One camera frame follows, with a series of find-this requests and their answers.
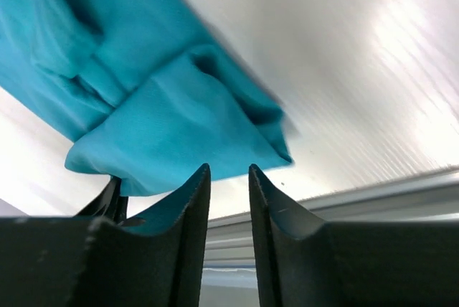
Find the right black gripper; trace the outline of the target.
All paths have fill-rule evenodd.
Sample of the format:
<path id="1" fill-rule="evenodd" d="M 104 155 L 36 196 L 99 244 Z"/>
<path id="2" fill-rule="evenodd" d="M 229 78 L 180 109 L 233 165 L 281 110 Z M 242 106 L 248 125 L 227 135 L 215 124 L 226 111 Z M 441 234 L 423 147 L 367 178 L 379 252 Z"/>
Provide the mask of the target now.
<path id="1" fill-rule="evenodd" d="M 1 220 L 3 306 L 197 306 L 211 172 L 133 217 L 121 179 L 74 217 Z"/>

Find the teal t-shirt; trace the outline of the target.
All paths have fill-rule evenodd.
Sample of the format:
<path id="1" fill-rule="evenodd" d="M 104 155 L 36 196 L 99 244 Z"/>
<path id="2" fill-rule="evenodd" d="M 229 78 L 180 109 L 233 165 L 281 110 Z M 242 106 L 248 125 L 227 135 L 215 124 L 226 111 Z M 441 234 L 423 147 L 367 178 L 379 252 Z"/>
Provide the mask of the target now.
<path id="1" fill-rule="evenodd" d="M 292 161 L 280 106 L 183 0 L 1 0 L 1 86 L 126 196 Z"/>

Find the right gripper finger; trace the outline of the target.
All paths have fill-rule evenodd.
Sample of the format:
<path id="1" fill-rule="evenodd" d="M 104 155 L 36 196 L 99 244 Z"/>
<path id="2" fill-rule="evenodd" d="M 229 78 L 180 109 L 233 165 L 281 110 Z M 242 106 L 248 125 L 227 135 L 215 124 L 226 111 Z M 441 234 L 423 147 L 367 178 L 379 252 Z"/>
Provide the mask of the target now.
<path id="1" fill-rule="evenodd" d="M 326 221 L 249 168 L 261 306 L 456 306 L 458 222 Z"/>

